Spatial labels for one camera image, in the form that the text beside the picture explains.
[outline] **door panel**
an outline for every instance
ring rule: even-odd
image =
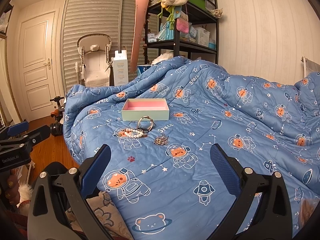
[[[50,102],[56,96],[51,66],[54,14],[40,15],[21,24],[19,71],[28,121],[49,116],[55,110]]]

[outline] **beige patterned cloth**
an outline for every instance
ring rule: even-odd
[[[115,204],[112,202],[107,192],[100,192],[99,196],[87,199],[89,206],[99,219],[100,223],[107,229],[112,236],[122,236],[128,240],[133,240],[122,216]],[[66,211],[70,225],[73,230],[82,232],[79,222],[76,220],[72,209]]]

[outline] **children's scooter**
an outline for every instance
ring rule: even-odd
[[[64,107],[61,106],[60,100],[64,99],[64,97],[55,97],[54,99],[50,99],[50,102],[55,101],[58,105],[58,109],[51,112],[51,117],[54,117],[56,122],[50,124],[50,132],[53,136],[58,136],[63,134],[62,124],[60,120],[63,118]]]

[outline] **bed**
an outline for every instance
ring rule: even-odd
[[[179,56],[124,86],[75,85],[67,94],[64,138],[78,163],[110,146],[97,187],[109,192],[135,240],[205,240],[215,230],[235,197],[210,160],[214,143],[256,173],[282,173],[295,235],[301,200],[320,194],[319,82],[319,72],[283,85]],[[129,127],[121,109],[136,97],[165,98],[170,110],[146,138],[121,132]],[[155,145],[163,134],[168,145]],[[250,225],[260,197],[239,232]]]

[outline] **light green box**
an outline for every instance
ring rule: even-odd
[[[139,121],[143,116],[149,116],[154,121],[169,120],[169,107],[165,98],[129,98],[121,113],[123,121]]]

